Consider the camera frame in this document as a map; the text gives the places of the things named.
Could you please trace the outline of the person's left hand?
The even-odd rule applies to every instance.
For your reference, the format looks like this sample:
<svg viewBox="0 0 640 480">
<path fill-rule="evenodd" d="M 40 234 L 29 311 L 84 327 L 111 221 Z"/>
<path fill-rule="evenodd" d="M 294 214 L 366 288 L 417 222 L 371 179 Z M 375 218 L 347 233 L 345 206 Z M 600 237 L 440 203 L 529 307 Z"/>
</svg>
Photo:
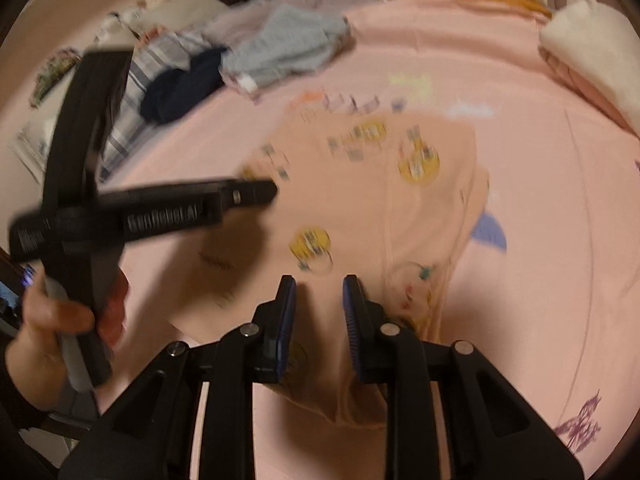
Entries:
<svg viewBox="0 0 640 480">
<path fill-rule="evenodd" d="M 6 368 L 23 398 L 40 411 L 58 404 L 67 370 L 58 344 L 61 334 L 83 334 L 93 328 L 107 345 L 116 347 L 125 328 L 125 300 L 129 283 L 122 272 L 116 274 L 106 306 L 98 318 L 83 304 L 58 300 L 46 292 L 46 274 L 36 266 L 34 281 L 26 289 L 23 324 L 6 350 Z"/>
</svg>

